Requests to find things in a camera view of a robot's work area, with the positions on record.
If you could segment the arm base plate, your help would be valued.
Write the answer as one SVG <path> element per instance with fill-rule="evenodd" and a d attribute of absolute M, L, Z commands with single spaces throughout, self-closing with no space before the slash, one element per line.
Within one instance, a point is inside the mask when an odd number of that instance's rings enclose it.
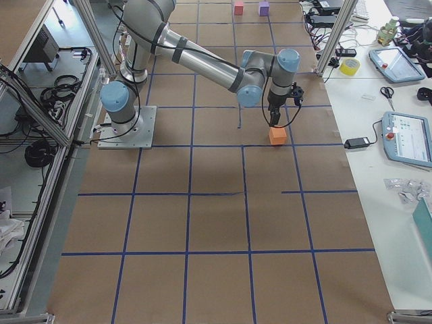
<path fill-rule="evenodd" d="M 138 117 L 126 124 L 116 124 L 105 114 L 107 127 L 101 130 L 99 149 L 151 149 L 155 130 L 157 106 L 134 106 Z"/>

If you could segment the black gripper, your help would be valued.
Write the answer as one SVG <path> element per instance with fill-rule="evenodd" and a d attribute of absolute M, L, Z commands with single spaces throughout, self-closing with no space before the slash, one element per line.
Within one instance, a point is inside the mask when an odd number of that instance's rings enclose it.
<path fill-rule="evenodd" d="M 278 95 L 278 94 L 268 94 L 267 95 L 267 101 L 268 101 L 268 110 L 270 111 L 270 120 L 269 120 L 269 126 L 274 127 L 279 125 L 280 120 L 280 112 L 279 109 L 282 105 L 285 105 L 287 100 L 286 95 Z"/>

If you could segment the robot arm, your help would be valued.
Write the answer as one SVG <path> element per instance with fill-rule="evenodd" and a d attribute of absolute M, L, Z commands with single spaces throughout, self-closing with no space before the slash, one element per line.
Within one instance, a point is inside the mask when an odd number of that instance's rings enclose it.
<path fill-rule="evenodd" d="M 280 108 L 288 99 L 302 106 L 304 91 L 294 81 L 300 64 L 297 51 L 282 49 L 274 55 L 246 50 L 241 65 L 235 65 L 174 32 L 168 19 L 175 7 L 175 1 L 126 1 L 122 7 L 111 8 L 132 38 L 121 63 L 123 78 L 145 81 L 149 57 L 164 55 L 236 94 L 242 107 L 267 101 L 265 120 L 270 127 L 278 127 Z"/>

